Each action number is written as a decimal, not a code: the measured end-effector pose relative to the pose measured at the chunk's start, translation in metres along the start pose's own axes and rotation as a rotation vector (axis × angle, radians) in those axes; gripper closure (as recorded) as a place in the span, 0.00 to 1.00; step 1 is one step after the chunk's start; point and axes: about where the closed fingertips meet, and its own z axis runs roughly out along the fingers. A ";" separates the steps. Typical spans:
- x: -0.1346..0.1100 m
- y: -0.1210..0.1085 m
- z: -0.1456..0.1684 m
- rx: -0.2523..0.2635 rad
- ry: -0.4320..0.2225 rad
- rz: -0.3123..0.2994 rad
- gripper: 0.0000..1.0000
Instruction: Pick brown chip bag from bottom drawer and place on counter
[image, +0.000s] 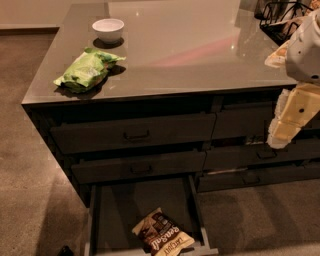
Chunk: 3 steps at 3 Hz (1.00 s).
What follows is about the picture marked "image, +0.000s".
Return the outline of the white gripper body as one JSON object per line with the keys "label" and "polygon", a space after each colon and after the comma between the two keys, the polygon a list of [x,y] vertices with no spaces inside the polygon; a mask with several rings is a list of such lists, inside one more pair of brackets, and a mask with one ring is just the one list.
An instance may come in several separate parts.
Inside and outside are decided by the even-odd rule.
{"label": "white gripper body", "polygon": [[286,53],[287,75],[320,84],[320,9],[312,11],[292,34]]}

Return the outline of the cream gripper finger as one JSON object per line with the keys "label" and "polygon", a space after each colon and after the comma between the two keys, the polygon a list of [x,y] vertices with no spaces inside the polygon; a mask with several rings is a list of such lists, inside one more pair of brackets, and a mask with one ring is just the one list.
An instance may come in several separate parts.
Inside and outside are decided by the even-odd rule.
{"label": "cream gripper finger", "polygon": [[267,144],[283,149],[319,111],[319,85],[298,83],[292,90],[283,89],[268,129]]}
{"label": "cream gripper finger", "polygon": [[288,45],[288,41],[283,43],[276,51],[266,58],[264,64],[272,68],[285,68]]}

